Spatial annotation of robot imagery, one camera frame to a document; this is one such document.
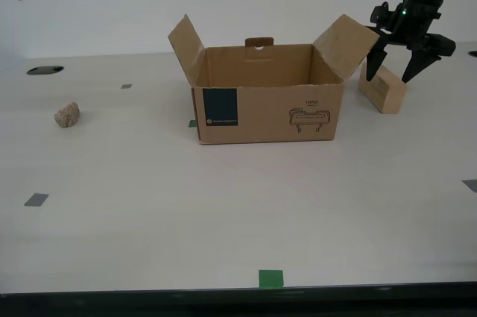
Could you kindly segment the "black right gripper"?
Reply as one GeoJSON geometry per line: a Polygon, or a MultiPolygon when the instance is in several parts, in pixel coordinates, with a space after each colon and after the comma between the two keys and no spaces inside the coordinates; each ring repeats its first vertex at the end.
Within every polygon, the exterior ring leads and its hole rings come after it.
{"type": "Polygon", "coordinates": [[[440,18],[439,9],[443,0],[403,0],[395,10],[383,2],[383,31],[367,26],[379,35],[378,40],[367,54],[366,80],[372,81],[384,62],[387,45],[406,46],[411,51],[411,59],[402,75],[408,83],[416,75],[427,69],[442,57],[451,57],[456,43],[440,34],[428,32],[432,22],[440,18]]]}

